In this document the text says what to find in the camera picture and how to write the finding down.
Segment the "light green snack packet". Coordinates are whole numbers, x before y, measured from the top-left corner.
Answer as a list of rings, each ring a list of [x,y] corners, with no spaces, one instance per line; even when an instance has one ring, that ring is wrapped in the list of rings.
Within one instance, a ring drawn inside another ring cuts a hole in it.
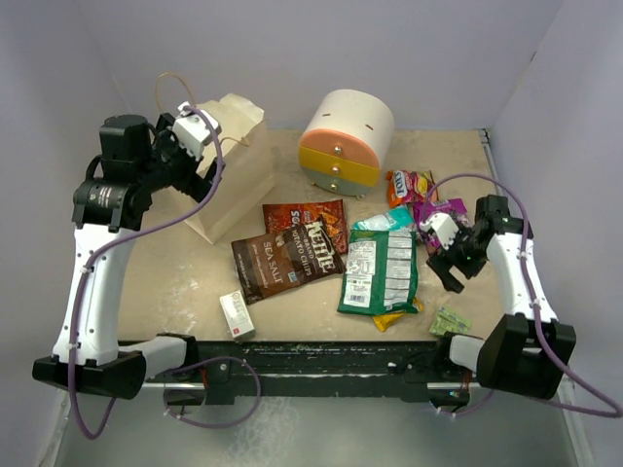
[[[471,329],[471,321],[458,315],[446,307],[440,307],[435,313],[429,333],[436,337],[442,337],[447,332],[466,334]]]

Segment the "white paper bag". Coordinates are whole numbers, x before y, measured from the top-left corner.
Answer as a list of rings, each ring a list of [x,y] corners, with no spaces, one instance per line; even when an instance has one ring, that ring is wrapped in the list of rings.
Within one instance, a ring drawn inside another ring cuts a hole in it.
[[[209,114],[215,120],[214,127],[220,130],[225,163],[221,182],[211,201],[183,221],[215,244],[275,186],[267,119],[262,108],[234,93],[200,103],[189,92],[183,102]]]

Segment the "yellow snack packet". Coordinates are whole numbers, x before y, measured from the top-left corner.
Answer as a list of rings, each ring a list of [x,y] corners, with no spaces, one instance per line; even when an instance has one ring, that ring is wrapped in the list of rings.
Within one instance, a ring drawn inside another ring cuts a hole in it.
[[[413,310],[399,310],[394,312],[388,312],[381,315],[376,315],[373,317],[373,322],[377,329],[384,333],[391,326],[393,326],[396,322],[398,322],[404,315],[407,314],[417,314],[423,312],[424,306],[422,301],[418,298],[414,298],[413,300]]]

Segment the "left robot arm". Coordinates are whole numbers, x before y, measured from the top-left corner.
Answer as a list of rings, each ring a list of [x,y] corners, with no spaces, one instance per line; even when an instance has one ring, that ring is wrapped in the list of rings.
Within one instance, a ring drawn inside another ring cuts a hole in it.
[[[197,173],[204,148],[221,131],[206,111],[180,107],[156,124],[139,115],[105,120],[101,152],[73,195],[75,260],[67,310],[52,353],[34,361],[34,379],[66,391],[134,398],[144,380],[168,371],[179,381],[201,367],[193,338],[161,334],[121,346],[118,317],[128,260],[143,233],[152,196],[173,188],[204,207],[224,169],[217,155]]]

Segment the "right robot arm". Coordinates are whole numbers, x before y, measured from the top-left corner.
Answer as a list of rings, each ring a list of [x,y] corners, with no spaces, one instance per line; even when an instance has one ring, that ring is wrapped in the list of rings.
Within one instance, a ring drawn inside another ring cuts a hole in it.
[[[549,305],[533,260],[531,226],[511,214],[504,196],[479,198],[472,223],[432,198],[408,211],[405,222],[385,215],[359,222],[345,257],[320,218],[237,240],[232,250],[239,288],[219,300],[230,333],[240,339],[252,332],[250,305],[333,273],[343,278],[341,313],[385,318],[414,312],[418,242],[429,245],[427,266],[446,291],[460,293],[466,279],[492,266],[503,300],[502,316],[487,338],[462,328],[443,333],[434,373],[455,380],[467,370],[493,390],[552,398],[576,333]]]

